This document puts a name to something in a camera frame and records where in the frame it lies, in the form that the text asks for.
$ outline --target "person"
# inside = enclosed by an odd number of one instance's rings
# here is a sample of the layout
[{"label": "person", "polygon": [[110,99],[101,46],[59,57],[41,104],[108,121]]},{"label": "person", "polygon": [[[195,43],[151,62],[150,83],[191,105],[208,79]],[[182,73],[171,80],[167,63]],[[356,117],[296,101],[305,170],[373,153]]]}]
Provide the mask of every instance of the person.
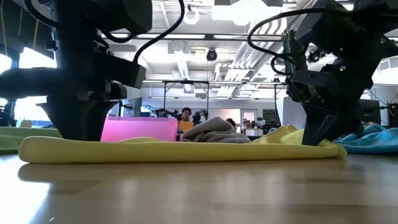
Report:
[{"label": "person", "polygon": [[191,117],[192,111],[190,108],[183,108],[182,109],[182,120],[189,121]]},{"label": "person", "polygon": [[229,124],[231,124],[236,129],[236,123],[232,118],[228,118],[225,121],[227,121]]}]

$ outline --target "gray cloth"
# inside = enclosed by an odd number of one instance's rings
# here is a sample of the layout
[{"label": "gray cloth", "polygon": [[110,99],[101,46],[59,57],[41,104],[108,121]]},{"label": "gray cloth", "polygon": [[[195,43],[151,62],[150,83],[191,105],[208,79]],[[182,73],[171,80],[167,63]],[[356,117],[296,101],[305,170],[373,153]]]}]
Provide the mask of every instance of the gray cloth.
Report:
[{"label": "gray cloth", "polygon": [[237,133],[232,124],[221,118],[211,118],[181,135],[183,142],[249,143],[250,139]]}]

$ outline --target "black cable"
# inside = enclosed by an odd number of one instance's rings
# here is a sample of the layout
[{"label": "black cable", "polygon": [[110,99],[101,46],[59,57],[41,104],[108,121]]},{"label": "black cable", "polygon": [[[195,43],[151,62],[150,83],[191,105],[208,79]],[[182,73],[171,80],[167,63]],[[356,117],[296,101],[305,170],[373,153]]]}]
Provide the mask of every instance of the black cable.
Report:
[{"label": "black cable", "polygon": [[38,21],[41,23],[53,27],[53,28],[59,28],[60,24],[58,22],[55,22],[47,17],[45,17],[43,14],[41,14],[32,4],[32,0],[24,0],[24,5],[26,10]]},{"label": "black cable", "polygon": [[125,38],[115,37],[114,35],[110,34],[109,32],[103,32],[103,34],[109,40],[112,40],[113,42],[119,43],[119,44],[124,44],[134,37],[134,35],[132,35],[132,34],[130,34],[128,37],[125,37]]},{"label": "black cable", "polygon": [[313,9],[300,9],[300,10],[295,10],[295,11],[290,11],[290,12],[282,12],[276,16],[272,16],[268,19],[265,19],[261,22],[259,22],[258,24],[256,24],[252,30],[250,30],[249,34],[248,34],[248,44],[250,47],[252,47],[255,50],[258,50],[260,52],[263,52],[265,54],[270,54],[273,55],[276,58],[273,58],[272,61],[274,63],[272,63],[271,61],[271,67],[272,70],[274,72],[276,72],[276,74],[279,75],[292,75],[292,73],[286,73],[286,72],[280,72],[275,68],[275,61],[277,58],[281,58],[284,59],[288,62],[290,62],[291,64],[294,65],[295,68],[299,68],[299,65],[297,64],[297,62],[295,62],[293,59],[291,59],[289,56],[293,56],[296,55],[297,53],[285,53],[285,54],[278,54],[277,52],[273,52],[271,50],[267,50],[267,49],[263,49],[261,47],[258,47],[257,45],[255,45],[252,42],[252,36],[254,35],[255,31],[257,31],[260,27],[262,27],[263,25],[272,22],[274,20],[277,19],[281,19],[281,18],[285,18],[285,17],[289,17],[289,16],[298,16],[298,15],[302,15],[302,14],[309,14],[309,13],[328,13],[328,14],[338,14],[341,16],[351,16],[354,12],[353,11],[337,11],[337,10],[333,10],[333,9],[317,9],[317,8],[313,8]]},{"label": "black cable", "polygon": [[159,36],[153,38],[152,40],[148,41],[146,44],[144,44],[135,54],[134,56],[134,60],[132,62],[134,63],[138,63],[138,58],[141,55],[141,53],[147,49],[148,47],[150,47],[152,44],[160,41],[161,39],[163,39],[165,36],[169,35],[171,32],[173,32],[183,21],[184,19],[184,15],[185,15],[185,5],[184,5],[184,1],[183,0],[178,0],[178,2],[180,3],[180,9],[181,9],[181,14],[180,17],[177,19],[177,21],[169,28],[167,29],[163,34],[160,34]]}]

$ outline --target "desk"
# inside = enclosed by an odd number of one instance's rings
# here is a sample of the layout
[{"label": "desk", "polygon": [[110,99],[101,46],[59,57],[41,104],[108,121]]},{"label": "desk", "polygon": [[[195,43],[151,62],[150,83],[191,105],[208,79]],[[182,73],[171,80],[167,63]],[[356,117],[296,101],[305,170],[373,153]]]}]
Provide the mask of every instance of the desk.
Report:
[{"label": "desk", "polygon": [[0,223],[397,223],[398,162],[25,165],[0,157]]}]

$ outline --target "yellow cloth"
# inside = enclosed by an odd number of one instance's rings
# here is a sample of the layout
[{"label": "yellow cloth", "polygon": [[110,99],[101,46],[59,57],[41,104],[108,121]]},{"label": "yellow cloth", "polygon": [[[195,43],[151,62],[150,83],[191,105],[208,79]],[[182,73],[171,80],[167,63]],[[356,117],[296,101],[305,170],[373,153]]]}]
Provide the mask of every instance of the yellow cloth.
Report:
[{"label": "yellow cloth", "polygon": [[303,131],[283,126],[249,144],[161,142],[152,138],[122,142],[84,142],[50,137],[29,137],[19,157],[31,163],[104,162],[213,162],[266,159],[342,158],[341,145],[324,140],[319,146],[303,146]]}]

